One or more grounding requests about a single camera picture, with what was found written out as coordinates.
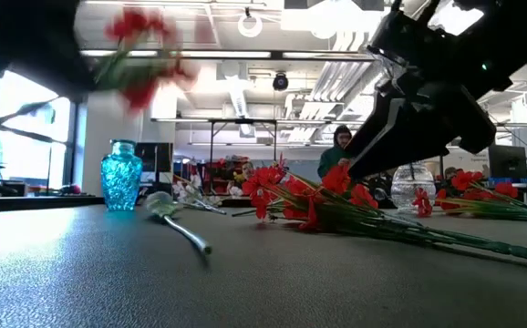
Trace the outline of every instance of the ceiling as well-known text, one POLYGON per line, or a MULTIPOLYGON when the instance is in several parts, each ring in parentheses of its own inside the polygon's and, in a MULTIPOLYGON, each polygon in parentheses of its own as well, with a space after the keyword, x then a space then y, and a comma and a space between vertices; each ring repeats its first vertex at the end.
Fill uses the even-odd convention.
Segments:
MULTIPOLYGON (((424 5, 424 0, 404 1, 407 15, 420 10, 424 5)), ((342 46, 343 39, 347 35, 332 36, 328 39, 321 39, 313 35, 310 31, 294 31, 282 29, 280 22, 284 11, 284 0, 220 0, 219 2, 198 3, 198 2, 156 2, 150 1, 84 1, 79 8, 76 19, 77 34, 84 49, 113 49, 115 44, 108 41, 104 36, 104 27, 117 15, 124 5, 138 5, 148 10, 160 10, 165 16, 172 17, 176 21, 177 27, 181 31, 183 49, 220 49, 220 50, 288 50, 288 51, 332 51, 338 45, 342 46), (250 8, 250 13, 261 17, 262 31, 255 37, 246 37, 240 33, 238 21, 245 15, 244 8, 250 8), (197 31, 208 30, 208 37, 197 37, 197 31)), ((315 24, 319 26, 331 24, 334 17, 331 15, 318 15, 315 17, 315 24)), ((248 18, 245 23, 246 28, 253 26, 254 18, 248 18)), ((362 45, 354 45, 356 39, 347 39, 350 45, 346 50, 363 51, 362 45)), ((159 44, 152 39, 148 43, 141 45, 140 49, 156 49, 159 44)), ((221 60, 201 61, 202 72, 198 86, 187 92, 179 94, 177 103, 178 115, 182 117, 234 117, 237 112, 233 110, 233 100, 237 93, 233 93, 221 79, 221 60)), ((319 115, 328 115, 328 118, 359 120, 368 114, 365 110, 351 112, 349 115, 343 114, 346 108, 352 108, 352 99, 357 94, 363 92, 362 87, 366 87, 376 76, 374 70, 369 69, 369 64, 353 66, 347 64, 327 64, 326 62, 306 62, 306 61, 276 61, 276 60, 242 60, 241 64, 245 67, 245 78, 248 82, 240 90, 243 94, 247 114, 254 118, 290 118, 300 115, 301 112, 310 111, 306 114, 308 119, 322 119, 319 115), (289 80, 289 88, 284 92, 274 91, 272 83, 276 72, 285 72, 289 80), (332 79, 326 77, 334 74, 332 79), (318 90, 323 82, 329 84, 330 90, 339 92, 325 92, 325 97, 334 103, 332 108, 305 109, 304 101, 295 101, 294 108, 287 109, 286 98, 289 95, 299 94, 313 96, 314 93, 322 94, 318 90)), ((503 93, 490 93, 480 101, 483 106, 498 121, 507 121, 510 118, 511 101, 520 97, 523 91, 527 90, 527 66, 516 72, 511 79, 514 84, 503 93)), ((177 129, 209 129, 210 125, 185 124, 179 123, 177 129)), ((235 129, 230 125, 226 129, 235 129)), ((316 131, 310 138, 319 138, 322 133, 316 131)))

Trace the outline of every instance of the gray table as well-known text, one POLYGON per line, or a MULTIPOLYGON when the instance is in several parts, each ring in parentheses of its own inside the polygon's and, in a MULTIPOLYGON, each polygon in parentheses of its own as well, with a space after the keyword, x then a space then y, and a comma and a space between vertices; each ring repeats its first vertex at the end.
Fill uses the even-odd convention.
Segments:
MULTIPOLYGON (((527 266, 186 210, 0 213, 0 326, 527 327, 527 266)), ((527 245, 527 223, 427 223, 527 245)))

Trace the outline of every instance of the computer screen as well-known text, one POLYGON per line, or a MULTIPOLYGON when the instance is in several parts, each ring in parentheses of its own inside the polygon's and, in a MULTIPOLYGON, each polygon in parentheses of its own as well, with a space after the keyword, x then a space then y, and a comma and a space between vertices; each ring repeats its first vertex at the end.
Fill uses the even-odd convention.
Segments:
POLYGON ((489 146, 489 162, 493 178, 527 178, 527 156, 524 147, 489 146))

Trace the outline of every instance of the teal glass vase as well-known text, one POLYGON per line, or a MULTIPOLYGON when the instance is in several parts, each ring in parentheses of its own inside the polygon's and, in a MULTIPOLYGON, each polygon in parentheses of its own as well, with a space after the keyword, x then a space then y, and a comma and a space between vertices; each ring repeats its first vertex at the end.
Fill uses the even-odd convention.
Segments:
POLYGON ((111 154, 101 160, 101 186, 108 210, 134 210, 142 174, 142 159, 134 155, 135 147, 131 140, 111 140, 111 154))

